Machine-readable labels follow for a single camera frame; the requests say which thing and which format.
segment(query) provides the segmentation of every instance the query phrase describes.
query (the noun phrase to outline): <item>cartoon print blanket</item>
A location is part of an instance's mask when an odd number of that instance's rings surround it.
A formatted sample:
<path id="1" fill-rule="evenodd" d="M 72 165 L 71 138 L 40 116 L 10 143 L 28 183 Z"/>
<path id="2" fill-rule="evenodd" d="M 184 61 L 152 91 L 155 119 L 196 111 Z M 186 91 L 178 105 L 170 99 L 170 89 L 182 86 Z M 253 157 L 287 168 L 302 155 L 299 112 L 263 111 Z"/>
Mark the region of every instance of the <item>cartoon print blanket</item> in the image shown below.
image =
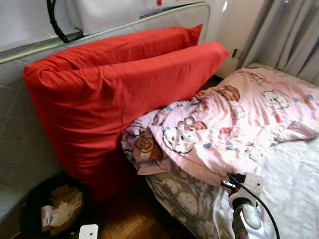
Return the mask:
<path id="1" fill-rule="evenodd" d="M 212 185 L 253 172 L 270 146 L 318 136 L 319 92 L 290 77 L 243 68 L 192 101 L 149 112 L 125 130 L 125 155 L 140 175 L 168 172 L 173 160 Z"/>

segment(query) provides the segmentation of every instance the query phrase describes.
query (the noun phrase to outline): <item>black trash bin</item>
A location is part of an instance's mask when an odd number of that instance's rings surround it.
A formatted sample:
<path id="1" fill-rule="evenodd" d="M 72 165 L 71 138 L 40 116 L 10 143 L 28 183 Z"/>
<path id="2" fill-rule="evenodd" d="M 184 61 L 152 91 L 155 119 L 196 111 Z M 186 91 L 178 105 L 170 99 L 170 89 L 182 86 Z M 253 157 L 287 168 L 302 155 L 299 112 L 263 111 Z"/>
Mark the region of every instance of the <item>black trash bin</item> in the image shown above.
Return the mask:
<path id="1" fill-rule="evenodd" d="M 74 223 L 66 231 L 55 236 L 44 236 L 41 232 L 41 207 L 52 205 L 49 200 L 51 192 L 63 185 L 77 187 L 82 192 L 80 213 Z M 59 173 L 32 189 L 24 200 L 20 210 L 20 230 L 28 239 L 61 239 L 68 238 L 72 233 L 78 233 L 82 225 L 88 223 L 89 195 L 85 184 L 70 178 L 65 172 Z"/>

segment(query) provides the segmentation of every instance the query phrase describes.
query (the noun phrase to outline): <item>curtain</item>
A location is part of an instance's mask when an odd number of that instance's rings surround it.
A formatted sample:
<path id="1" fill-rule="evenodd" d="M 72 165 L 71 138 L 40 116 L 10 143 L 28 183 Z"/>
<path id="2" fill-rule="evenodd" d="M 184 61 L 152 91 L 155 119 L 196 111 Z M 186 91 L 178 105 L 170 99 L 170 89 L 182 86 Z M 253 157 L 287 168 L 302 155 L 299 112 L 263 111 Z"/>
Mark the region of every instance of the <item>curtain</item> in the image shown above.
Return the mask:
<path id="1" fill-rule="evenodd" d="M 319 85 L 319 0 L 274 0 L 240 66 L 253 62 Z"/>

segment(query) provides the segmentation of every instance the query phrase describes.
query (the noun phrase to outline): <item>gray floral sheet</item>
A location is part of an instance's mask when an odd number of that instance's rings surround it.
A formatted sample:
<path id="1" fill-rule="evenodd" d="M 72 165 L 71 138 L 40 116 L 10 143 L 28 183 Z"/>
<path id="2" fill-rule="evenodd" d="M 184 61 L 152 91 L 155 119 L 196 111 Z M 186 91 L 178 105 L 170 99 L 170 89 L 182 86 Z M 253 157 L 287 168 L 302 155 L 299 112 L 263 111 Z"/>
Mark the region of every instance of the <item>gray floral sheet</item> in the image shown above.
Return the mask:
<path id="1" fill-rule="evenodd" d="M 303 82 L 268 69 L 292 81 Z M 319 139 L 272 147 L 256 173 L 265 178 L 261 198 L 271 210 L 281 238 L 319 238 Z M 234 238 L 233 211 L 228 205 L 228 193 L 222 188 L 191 177 L 174 163 L 170 172 L 149 175 L 146 180 L 158 201 L 197 238 Z M 275 238 L 263 208 L 260 213 L 266 238 Z"/>

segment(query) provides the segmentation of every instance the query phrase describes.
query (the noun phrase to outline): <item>electric cord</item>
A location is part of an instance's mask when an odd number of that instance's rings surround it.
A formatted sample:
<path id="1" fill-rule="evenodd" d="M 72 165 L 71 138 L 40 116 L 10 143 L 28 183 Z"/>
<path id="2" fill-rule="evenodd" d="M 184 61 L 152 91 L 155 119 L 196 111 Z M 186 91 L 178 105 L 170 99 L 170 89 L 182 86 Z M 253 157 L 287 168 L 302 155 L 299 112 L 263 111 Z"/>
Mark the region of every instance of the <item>electric cord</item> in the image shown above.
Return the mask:
<path id="1" fill-rule="evenodd" d="M 63 31 L 61 30 L 61 28 L 59 27 L 56 19 L 55 19 L 55 14 L 54 14 L 54 8 L 55 8 L 55 3 L 56 3 L 56 0 L 46 0 L 46 6 L 47 6 L 47 9 L 48 9 L 48 14 L 49 14 L 49 18 L 50 18 L 50 23 L 53 27 L 53 30 L 55 32 L 55 34 L 64 42 L 64 43 L 70 43 L 70 42 L 73 42 L 73 41 L 76 41 L 78 39 L 81 39 L 83 37 L 83 35 L 80 35 L 80 36 L 76 36 L 74 37 L 73 39 L 68 39 L 66 37 L 66 35 L 63 33 Z"/>
<path id="2" fill-rule="evenodd" d="M 227 173 L 227 175 L 228 175 L 229 178 L 234 180 L 238 185 L 240 185 L 244 190 L 246 190 L 251 196 L 253 196 L 255 199 L 257 199 L 260 202 L 261 205 L 263 205 L 263 207 L 266 210 L 268 216 L 270 217 L 271 222 L 273 223 L 273 226 L 274 226 L 274 229 L 275 229 L 275 232 L 276 232 L 276 238 L 280 239 L 279 231 L 278 231 L 275 219 L 274 219 L 273 215 L 271 214 L 270 210 L 268 209 L 268 207 L 265 205 L 265 203 L 259 197 L 257 197 L 253 192 L 251 192 L 248 188 L 246 188 L 246 186 L 243 183 L 238 182 L 238 180 L 235 177 L 233 177 L 230 173 Z"/>

